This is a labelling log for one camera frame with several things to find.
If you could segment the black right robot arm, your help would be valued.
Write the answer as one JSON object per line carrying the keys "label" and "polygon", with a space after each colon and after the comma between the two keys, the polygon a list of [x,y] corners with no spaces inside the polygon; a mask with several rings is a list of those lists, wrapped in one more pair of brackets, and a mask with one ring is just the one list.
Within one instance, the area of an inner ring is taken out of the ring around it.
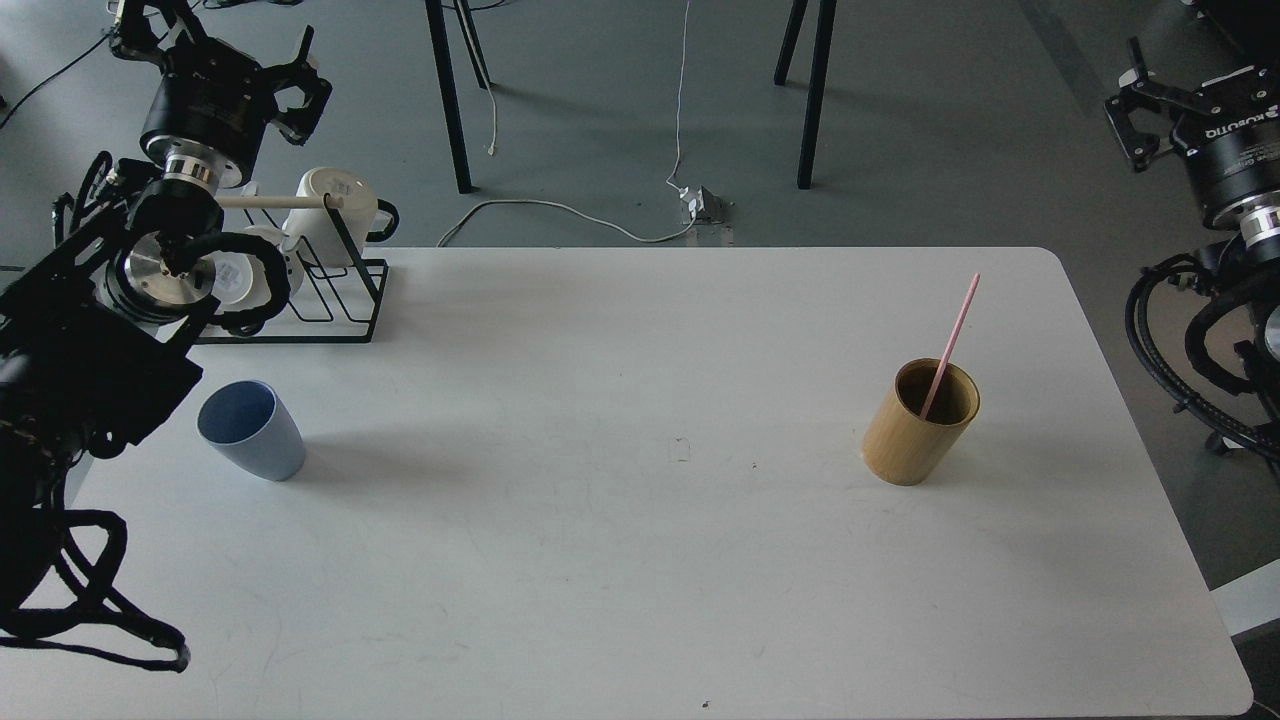
{"label": "black right robot arm", "polygon": [[[1126,296],[1126,340],[1139,364],[1174,401],[1210,429],[1208,451],[1247,451],[1277,471],[1279,119],[1277,68],[1253,64],[1179,88],[1157,81],[1140,42],[1103,109],[1130,168],[1178,158],[1202,225],[1222,240],[1140,270]],[[1187,323],[1190,369],[1233,397],[1251,396],[1265,420],[1251,424],[1194,389],[1160,351],[1149,300],[1170,284],[1204,300]]]}

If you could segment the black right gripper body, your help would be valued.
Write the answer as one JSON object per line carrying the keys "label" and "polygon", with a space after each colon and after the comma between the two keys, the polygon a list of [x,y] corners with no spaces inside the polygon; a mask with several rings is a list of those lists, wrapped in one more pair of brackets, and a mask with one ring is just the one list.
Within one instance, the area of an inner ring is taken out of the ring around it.
{"label": "black right gripper body", "polygon": [[1277,72],[1243,68],[1193,92],[1206,114],[1174,108],[1170,141],[1204,227],[1238,225],[1245,206],[1279,187]]}

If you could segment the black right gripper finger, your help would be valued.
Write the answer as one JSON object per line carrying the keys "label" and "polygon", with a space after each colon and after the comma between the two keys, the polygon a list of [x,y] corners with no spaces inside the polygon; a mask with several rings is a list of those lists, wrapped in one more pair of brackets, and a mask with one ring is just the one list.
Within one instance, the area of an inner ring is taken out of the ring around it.
{"label": "black right gripper finger", "polygon": [[1129,38],[1126,50],[1132,78],[1103,101],[1103,109],[1129,167],[1142,173],[1157,159],[1172,152],[1175,143],[1170,131],[1162,136],[1137,128],[1133,114],[1147,111],[1171,124],[1184,115],[1204,118],[1206,97],[1153,79],[1138,38]]}

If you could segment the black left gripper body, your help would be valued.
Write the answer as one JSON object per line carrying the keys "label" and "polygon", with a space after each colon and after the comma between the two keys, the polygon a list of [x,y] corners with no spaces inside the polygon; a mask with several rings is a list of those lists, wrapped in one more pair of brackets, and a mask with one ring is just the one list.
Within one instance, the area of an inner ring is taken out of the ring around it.
{"label": "black left gripper body", "polygon": [[179,40],[161,54],[159,68],[160,86],[140,138],[145,155],[157,165],[178,151],[206,158],[221,188],[251,181],[287,76],[221,40]]}

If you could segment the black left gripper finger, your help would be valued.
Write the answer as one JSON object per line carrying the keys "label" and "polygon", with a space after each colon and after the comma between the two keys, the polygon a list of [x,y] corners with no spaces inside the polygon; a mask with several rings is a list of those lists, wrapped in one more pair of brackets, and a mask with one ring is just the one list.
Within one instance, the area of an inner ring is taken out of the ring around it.
{"label": "black left gripper finger", "polygon": [[[269,123],[294,146],[310,141],[332,96],[332,83],[319,74],[311,54],[314,37],[315,28],[305,27],[294,58],[262,70],[262,86],[275,106]],[[301,99],[287,106],[276,96],[292,90],[298,91]]]}
{"label": "black left gripper finger", "polygon": [[108,46],[116,59],[146,61],[163,73],[211,61],[210,37],[186,1],[119,1]]}

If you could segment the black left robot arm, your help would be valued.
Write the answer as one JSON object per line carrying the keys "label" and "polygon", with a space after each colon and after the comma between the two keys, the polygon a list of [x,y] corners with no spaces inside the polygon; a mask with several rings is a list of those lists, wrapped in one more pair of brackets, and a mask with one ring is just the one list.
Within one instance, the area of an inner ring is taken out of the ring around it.
{"label": "black left robot arm", "polygon": [[306,27],[289,61],[264,67],[210,36],[183,1],[122,1],[111,54],[160,73],[143,159],[101,152],[52,213],[54,247],[3,291],[3,644],[54,650],[82,625],[114,626],[169,659],[90,655],[182,673],[184,635],[116,591],[125,521],[69,509],[69,470],[140,445],[202,375],[201,333],[260,331],[285,307],[279,249],[224,231],[216,195],[246,184],[269,127],[293,145],[332,94]]}

